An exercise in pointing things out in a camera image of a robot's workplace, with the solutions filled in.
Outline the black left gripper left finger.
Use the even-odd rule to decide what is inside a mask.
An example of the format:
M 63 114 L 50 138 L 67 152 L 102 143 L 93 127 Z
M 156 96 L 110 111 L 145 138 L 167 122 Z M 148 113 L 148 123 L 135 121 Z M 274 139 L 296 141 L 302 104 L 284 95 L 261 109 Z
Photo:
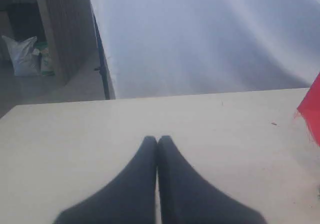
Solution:
M 56 224 L 154 224 L 157 141 L 146 136 L 126 167 L 104 188 L 62 211 Z

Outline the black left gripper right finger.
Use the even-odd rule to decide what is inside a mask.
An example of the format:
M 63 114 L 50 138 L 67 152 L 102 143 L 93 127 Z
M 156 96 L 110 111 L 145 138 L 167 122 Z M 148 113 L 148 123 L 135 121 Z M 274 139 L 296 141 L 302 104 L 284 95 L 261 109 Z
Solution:
M 204 179 L 182 156 L 170 136 L 157 145 L 158 189 L 164 224 L 264 224 L 256 210 Z

